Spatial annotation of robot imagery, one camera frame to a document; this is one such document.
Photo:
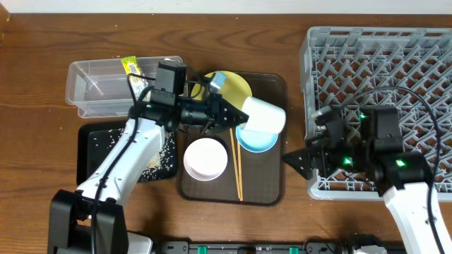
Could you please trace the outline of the white cup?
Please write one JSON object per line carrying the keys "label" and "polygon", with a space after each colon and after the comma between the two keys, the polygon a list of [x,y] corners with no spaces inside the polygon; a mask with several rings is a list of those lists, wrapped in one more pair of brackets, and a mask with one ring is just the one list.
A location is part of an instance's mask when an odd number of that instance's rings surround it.
{"label": "white cup", "polygon": [[249,116],[240,128],[246,131],[281,133],[285,127],[285,110],[255,97],[247,97],[242,112]]}

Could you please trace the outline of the blue bowl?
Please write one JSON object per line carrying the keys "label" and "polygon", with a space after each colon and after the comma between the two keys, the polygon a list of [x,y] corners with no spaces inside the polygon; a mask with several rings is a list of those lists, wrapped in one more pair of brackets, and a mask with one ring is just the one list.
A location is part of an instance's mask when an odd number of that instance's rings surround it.
{"label": "blue bowl", "polygon": [[235,132],[239,144],[249,152],[266,152],[278,141],[277,133],[248,131],[241,129],[239,126],[236,127]]}

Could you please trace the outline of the pink bowl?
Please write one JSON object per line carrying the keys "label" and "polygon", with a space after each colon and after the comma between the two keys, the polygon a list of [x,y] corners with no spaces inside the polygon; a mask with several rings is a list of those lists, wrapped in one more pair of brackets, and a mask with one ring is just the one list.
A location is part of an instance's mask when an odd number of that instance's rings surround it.
{"label": "pink bowl", "polygon": [[198,181],[212,181],[227,167],[225,147],[213,138],[199,138],[185,150],[184,168],[189,176]]}

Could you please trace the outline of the green snack wrapper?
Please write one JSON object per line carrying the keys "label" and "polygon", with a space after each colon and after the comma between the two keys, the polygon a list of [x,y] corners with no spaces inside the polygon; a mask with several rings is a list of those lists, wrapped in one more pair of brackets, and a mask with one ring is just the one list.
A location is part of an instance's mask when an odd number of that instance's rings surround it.
{"label": "green snack wrapper", "polygon": [[148,87],[149,82],[143,78],[144,74],[141,67],[138,65],[135,56],[128,56],[121,59],[121,64],[128,76],[128,81],[131,84],[135,98],[141,95],[142,91]]}

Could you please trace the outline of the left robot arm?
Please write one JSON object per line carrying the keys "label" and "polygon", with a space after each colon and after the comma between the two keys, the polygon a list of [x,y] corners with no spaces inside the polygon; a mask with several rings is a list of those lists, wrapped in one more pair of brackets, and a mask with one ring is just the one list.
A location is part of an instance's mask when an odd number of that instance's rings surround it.
{"label": "left robot arm", "polygon": [[124,206],[145,166],[179,125],[217,132],[248,120],[220,94],[205,101],[171,95],[137,100],[124,131],[96,171],[77,190],[59,190],[49,213],[48,253],[151,253],[151,238],[126,228]]}

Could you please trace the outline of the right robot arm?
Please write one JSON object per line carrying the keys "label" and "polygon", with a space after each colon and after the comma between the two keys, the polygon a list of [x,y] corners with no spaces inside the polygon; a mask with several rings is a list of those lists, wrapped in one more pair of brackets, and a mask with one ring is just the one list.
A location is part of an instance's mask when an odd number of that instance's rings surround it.
{"label": "right robot arm", "polygon": [[398,110],[391,106],[362,107],[360,141],[345,139],[345,122],[337,108],[314,113],[324,132],[282,156],[306,180],[319,172],[330,176],[363,174],[383,198],[402,236],[407,253],[450,253],[451,237],[439,208],[434,174],[420,152],[405,152]]}

